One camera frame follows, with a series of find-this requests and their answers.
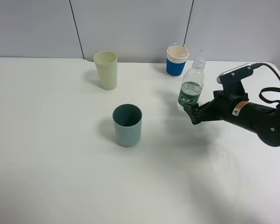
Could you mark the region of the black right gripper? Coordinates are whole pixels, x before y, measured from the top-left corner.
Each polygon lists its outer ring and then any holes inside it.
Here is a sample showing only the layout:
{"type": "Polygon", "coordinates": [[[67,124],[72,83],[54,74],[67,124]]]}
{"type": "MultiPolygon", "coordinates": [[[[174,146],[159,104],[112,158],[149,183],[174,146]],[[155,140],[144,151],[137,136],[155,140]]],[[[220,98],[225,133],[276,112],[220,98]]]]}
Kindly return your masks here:
{"type": "Polygon", "coordinates": [[[214,91],[214,99],[202,106],[198,103],[185,104],[184,111],[188,114],[193,125],[205,121],[224,120],[230,122],[231,115],[236,105],[248,101],[248,94],[227,95],[226,91],[214,91]]]}

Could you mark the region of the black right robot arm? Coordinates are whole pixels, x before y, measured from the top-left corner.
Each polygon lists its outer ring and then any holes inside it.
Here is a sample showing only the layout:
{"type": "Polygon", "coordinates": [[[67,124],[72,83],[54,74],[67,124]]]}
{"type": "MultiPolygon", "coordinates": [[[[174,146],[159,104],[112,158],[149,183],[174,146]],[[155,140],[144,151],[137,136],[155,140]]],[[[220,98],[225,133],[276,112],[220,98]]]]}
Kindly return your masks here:
{"type": "Polygon", "coordinates": [[[249,102],[247,94],[227,96],[224,91],[215,91],[212,101],[185,105],[184,110],[194,125],[223,120],[257,134],[269,146],[280,147],[280,107],[249,102]]]}

